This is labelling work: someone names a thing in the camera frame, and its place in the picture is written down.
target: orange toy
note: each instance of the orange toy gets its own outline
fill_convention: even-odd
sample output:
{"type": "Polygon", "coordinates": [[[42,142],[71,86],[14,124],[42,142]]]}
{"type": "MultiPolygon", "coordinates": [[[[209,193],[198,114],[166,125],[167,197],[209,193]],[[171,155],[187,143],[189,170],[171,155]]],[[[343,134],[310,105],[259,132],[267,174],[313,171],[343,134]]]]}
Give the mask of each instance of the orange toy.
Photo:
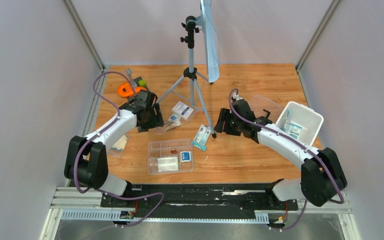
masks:
{"type": "MultiPolygon", "coordinates": [[[[144,87],[141,87],[141,86],[137,86],[137,87],[134,88],[134,91],[136,93],[139,93],[140,90],[145,90],[146,91],[147,89],[144,88],[144,87]]],[[[120,97],[123,97],[123,98],[133,97],[135,95],[133,93],[133,90],[130,87],[130,84],[128,82],[125,82],[125,83],[121,84],[117,88],[117,93],[118,93],[118,95],[120,95],[120,97]]]]}

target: small blue box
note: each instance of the small blue box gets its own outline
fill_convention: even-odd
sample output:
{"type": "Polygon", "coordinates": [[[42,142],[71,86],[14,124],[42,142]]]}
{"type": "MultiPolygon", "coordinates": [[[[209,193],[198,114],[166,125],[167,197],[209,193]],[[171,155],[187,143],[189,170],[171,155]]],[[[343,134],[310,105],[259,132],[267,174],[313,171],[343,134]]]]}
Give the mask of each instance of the small blue box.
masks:
{"type": "Polygon", "coordinates": [[[191,161],[191,152],[190,151],[181,151],[181,162],[190,162],[191,161]]]}
{"type": "Polygon", "coordinates": [[[176,119],[180,119],[181,117],[175,113],[173,113],[170,118],[168,119],[169,122],[174,121],[176,119]]]}

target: green object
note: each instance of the green object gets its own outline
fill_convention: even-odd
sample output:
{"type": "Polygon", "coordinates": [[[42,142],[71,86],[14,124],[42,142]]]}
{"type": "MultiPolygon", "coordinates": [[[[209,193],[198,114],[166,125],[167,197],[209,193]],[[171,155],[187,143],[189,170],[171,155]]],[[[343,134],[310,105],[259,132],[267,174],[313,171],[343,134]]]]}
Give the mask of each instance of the green object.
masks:
{"type": "Polygon", "coordinates": [[[145,80],[143,80],[143,79],[137,81],[137,83],[138,83],[139,86],[141,86],[141,87],[145,87],[145,86],[147,85],[147,82],[146,82],[145,80]]]}

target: white package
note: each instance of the white package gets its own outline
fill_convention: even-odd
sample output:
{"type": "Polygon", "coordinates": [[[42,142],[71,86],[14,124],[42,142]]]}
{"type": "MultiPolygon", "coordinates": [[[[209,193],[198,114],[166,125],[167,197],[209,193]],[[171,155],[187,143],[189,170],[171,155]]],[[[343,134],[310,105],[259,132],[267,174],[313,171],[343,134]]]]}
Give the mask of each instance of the white package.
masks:
{"type": "Polygon", "coordinates": [[[192,115],[194,109],[183,102],[179,101],[177,104],[171,109],[171,112],[180,116],[184,120],[188,120],[188,118],[192,115]]]}
{"type": "Polygon", "coordinates": [[[168,171],[178,171],[178,157],[159,157],[157,158],[158,162],[158,172],[168,172],[168,171]]]}

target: blue label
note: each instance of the blue label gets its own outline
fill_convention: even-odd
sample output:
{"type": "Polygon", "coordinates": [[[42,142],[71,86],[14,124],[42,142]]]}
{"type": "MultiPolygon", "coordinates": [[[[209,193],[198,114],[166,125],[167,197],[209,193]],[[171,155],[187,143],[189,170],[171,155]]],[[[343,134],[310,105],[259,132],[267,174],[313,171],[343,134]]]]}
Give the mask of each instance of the blue label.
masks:
{"type": "Polygon", "coordinates": [[[182,116],[185,115],[185,113],[189,110],[189,107],[187,107],[181,114],[182,116]]]}
{"type": "Polygon", "coordinates": [[[191,160],[191,152],[185,151],[181,153],[181,161],[182,162],[188,162],[191,160]]]}

